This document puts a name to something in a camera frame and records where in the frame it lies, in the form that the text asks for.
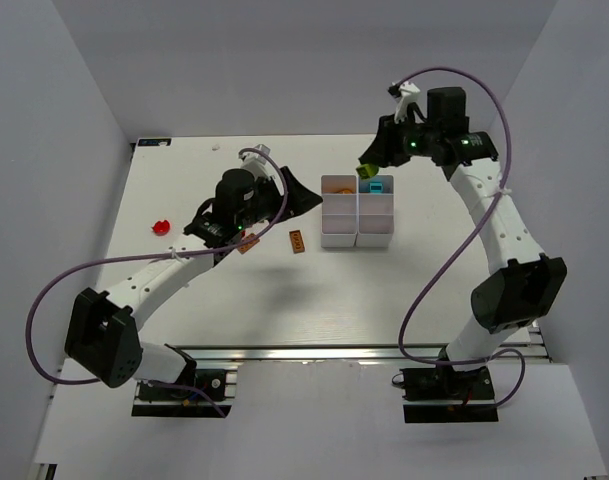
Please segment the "lime green small lego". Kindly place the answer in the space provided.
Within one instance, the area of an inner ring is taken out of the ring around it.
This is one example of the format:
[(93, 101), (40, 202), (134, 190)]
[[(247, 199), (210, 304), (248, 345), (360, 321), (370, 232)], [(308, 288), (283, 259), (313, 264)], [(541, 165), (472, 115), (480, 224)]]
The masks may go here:
[(368, 180), (379, 173), (379, 167), (373, 164), (360, 164), (356, 167), (356, 172), (360, 179)]

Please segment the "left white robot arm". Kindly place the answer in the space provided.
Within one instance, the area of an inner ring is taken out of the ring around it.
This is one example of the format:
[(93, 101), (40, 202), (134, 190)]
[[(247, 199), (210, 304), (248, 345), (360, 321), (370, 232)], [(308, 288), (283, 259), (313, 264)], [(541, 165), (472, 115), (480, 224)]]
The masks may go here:
[(221, 263), (263, 221), (281, 223), (322, 202), (286, 167), (287, 192), (252, 167), (227, 170), (196, 215), (169, 248), (120, 283), (97, 292), (87, 288), (72, 309), (65, 353), (110, 388), (129, 379), (153, 384), (195, 384), (196, 362), (177, 347), (140, 340), (145, 322), (181, 288)]

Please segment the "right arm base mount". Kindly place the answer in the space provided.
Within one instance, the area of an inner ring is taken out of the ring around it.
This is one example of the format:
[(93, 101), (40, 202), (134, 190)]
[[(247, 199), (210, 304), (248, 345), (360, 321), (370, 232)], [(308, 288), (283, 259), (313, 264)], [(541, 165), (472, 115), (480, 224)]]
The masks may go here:
[(454, 371), (450, 367), (406, 368), (391, 383), (403, 393), (406, 424), (495, 423), (495, 391), (487, 367)]

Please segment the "small red lego piece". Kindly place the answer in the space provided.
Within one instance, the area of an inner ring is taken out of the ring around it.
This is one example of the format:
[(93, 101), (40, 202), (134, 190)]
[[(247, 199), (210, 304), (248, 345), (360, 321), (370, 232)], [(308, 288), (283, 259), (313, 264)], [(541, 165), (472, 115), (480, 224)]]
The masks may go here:
[(171, 223), (168, 220), (156, 221), (151, 230), (156, 236), (165, 236), (171, 230)]

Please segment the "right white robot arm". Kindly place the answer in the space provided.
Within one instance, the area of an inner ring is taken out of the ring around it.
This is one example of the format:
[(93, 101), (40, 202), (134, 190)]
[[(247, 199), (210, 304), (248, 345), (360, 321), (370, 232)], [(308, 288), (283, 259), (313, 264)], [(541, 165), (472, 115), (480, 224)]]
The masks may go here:
[(472, 317), (437, 364), (476, 371), (510, 335), (548, 314), (567, 267), (562, 258), (545, 253), (523, 222), (505, 186), (507, 164), (499, 161), (486, 132), (469, 129), (462, 88), (429, 90), (425, 111), (417, 105), (420, 91), (413, 83), (392, 86), (389, 93), (396, 109), (380, 118), (357, 173), (370, 179), (383, 168), (424, 156), (460, 196), (475, 224), (473, 235), (482, 242), (489, 276), (472, 291)]

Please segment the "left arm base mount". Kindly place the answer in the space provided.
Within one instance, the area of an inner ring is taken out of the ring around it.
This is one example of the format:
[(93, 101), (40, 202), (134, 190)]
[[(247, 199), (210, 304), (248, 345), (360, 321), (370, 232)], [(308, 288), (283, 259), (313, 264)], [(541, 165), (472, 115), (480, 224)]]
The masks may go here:
[(237, 372), (224, 368), (201, 368), (190, 389), (165, 388), (139, 382), (131, 415), (150, 418), (223, 419), (232, 409)]

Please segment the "teal rounded lego brick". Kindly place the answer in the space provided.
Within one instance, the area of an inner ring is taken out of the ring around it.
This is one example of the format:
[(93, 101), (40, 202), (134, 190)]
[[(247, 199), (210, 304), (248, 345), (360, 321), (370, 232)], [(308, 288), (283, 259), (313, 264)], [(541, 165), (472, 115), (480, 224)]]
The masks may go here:
[(385, 188), (381, 182), (373, 181), (368, 184), (368, 192), (370, 194), (382, 194), (385, 192)]

